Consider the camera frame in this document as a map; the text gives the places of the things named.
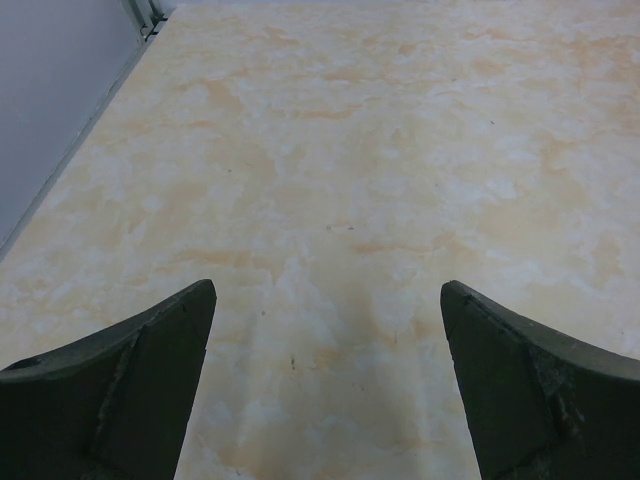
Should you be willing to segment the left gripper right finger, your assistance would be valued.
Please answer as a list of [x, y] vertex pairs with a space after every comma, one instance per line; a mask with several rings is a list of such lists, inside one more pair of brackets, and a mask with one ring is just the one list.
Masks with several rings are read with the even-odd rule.
[[639, 362], [450, 281], [440, 305], [484, 479], [636, 479]]

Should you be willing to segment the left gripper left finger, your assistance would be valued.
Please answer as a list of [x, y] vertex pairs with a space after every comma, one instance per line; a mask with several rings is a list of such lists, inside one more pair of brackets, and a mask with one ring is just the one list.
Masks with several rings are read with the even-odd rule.
[[173, 478], [216, 300], [213, 282], [199, 280], [2, 369], [2, 478]]

